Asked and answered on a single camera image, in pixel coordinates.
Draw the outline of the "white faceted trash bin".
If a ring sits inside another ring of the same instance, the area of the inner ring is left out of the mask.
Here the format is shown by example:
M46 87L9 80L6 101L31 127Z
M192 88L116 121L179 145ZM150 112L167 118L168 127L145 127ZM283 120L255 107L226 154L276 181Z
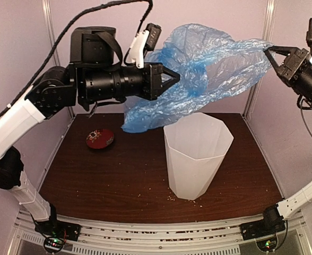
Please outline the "white faceted trash bin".
M210 186L232 142L226 124L204 113L163 127L168 182L179 199L195 200Z

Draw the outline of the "blue plastic trash bag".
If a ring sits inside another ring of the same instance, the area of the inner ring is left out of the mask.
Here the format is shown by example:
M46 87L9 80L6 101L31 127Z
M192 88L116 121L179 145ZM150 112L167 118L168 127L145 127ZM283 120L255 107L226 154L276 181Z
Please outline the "blue plastic trash bag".
M148 53L145 60L179 73L180 81L157 100L129 100L123 131L142 133L173 124L211 102L247 91L272 67L264 54L271 46L261 39L236 41L201 24L175 28L162 48Z

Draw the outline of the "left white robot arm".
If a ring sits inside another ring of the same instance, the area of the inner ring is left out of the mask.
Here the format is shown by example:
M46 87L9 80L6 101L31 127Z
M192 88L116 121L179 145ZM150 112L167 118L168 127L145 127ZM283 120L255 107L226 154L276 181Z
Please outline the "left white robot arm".
M51 236L63 228L56 208L43 199L24 172L14 144L36 125L65 107L81 105L86 111L122 104L129 96L156 100L179 82L180 75L161 63L147 63L161 28L148 24L133 41L133 61L123 66L123 53L112 27L82 27L71 35L70 63L54 66L29 85L0 117L0 189L9 190Z

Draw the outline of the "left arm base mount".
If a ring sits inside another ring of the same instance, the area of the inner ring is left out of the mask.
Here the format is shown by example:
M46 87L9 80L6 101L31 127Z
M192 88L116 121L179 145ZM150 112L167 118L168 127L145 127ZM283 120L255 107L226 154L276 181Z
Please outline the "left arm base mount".
M80 236L81 225L63 222L57 220L56 222L33 221L34 230L42 235L43 248L48 253L61 252L67 241L77 241Z

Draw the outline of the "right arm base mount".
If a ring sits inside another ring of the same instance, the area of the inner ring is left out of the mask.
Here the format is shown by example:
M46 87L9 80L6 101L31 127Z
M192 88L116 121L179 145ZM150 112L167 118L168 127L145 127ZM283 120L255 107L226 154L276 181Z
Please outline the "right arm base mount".
M258 220L240 225L242 239L255 240L259 251L266 254L275 252L285 242L288 235L288 222L284 221L277 226L267 228L263 220Z

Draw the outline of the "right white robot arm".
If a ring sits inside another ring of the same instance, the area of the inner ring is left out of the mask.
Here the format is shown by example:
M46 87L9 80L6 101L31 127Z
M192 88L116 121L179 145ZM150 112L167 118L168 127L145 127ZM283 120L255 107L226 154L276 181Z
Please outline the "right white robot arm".
M312 111L312 56L304 48L285 46L272 46L264 50L264 53L279 79L298 95L297 105L301 120L312 138L312 132L304 117L304 111ZM262 234L270 234L310 202L312 180L292 196L267 208L263 213L264 219L258 223L258 230Z

